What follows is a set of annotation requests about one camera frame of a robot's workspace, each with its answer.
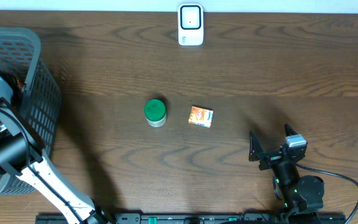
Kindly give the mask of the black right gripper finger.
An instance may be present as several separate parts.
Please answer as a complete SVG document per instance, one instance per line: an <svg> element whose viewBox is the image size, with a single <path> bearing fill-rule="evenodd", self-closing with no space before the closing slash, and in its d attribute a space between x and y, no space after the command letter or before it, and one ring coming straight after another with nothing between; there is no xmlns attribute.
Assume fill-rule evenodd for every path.
<svg viewBox="0 0 358 224"><path fill-rule="evenodd" d="M249 148L249 161L255 162L261 160L264 156L264 151L262 146L257 139L257 136L254 134L253 131L249 132L249 139L250 139L250 148Z"/></svg>
<svg viewBox="0 0 358 224"><path fill-rule="evenodd" d="M297 135L298 133L288 124L286 123L284 125L285 128L285 134L287 137Z"/></svg>

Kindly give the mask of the white tissue pack orange print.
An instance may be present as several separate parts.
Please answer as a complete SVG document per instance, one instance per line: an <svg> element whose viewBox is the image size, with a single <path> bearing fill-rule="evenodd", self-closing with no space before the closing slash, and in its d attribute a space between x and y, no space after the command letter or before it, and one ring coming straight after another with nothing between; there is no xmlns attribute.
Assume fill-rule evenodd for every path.
<svg viewBox="0 0 358 224"><path fill-rule="evenodd" d="M213 114L213 110L192 106L188 122L190 124L210 128L213 121Z"/></svg>

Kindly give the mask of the green lid jar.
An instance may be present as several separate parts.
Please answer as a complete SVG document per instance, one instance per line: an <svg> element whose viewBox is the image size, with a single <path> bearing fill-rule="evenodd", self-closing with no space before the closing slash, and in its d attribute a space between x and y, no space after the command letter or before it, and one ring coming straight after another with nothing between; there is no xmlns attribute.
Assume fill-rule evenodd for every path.
<svg viewBox="0 0 358 224"><path fill-rule="evenodd" d="M152 127L161 127L167 120L167 109L165 104L157 99L150 100L144 107L145 118Z"/></svg>

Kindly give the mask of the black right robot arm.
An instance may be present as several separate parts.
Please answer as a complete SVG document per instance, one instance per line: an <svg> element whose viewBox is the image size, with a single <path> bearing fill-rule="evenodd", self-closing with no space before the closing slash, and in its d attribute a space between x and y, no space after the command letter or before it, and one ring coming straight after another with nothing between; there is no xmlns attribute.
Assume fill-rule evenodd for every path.
<svg viewBox="0 0 358 224"><path fill-rule="evenodd" d="M258 161L260 170L273 170L273 185L280 191L276 197L285 204L276 219L289 223L291 216L314 213L323 207L324 181L314 175L299 175L296 165L305 157L308 142L289 124L284 128L285 141L275 152L264 152L256 134L250 131L249 161Z"/></svg>

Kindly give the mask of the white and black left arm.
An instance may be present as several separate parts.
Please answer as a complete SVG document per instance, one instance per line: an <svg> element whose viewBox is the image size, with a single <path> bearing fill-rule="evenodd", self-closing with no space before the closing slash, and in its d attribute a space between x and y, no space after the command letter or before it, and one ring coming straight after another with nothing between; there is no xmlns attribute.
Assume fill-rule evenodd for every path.
<svg viewBox="0 0 358 224"><path fill-rule="evenodd" d="M37 189L68 223L113 223L94 200L54 166L44 141L14 107L21 94L16 77L0 71L0 173Z"/></svg>

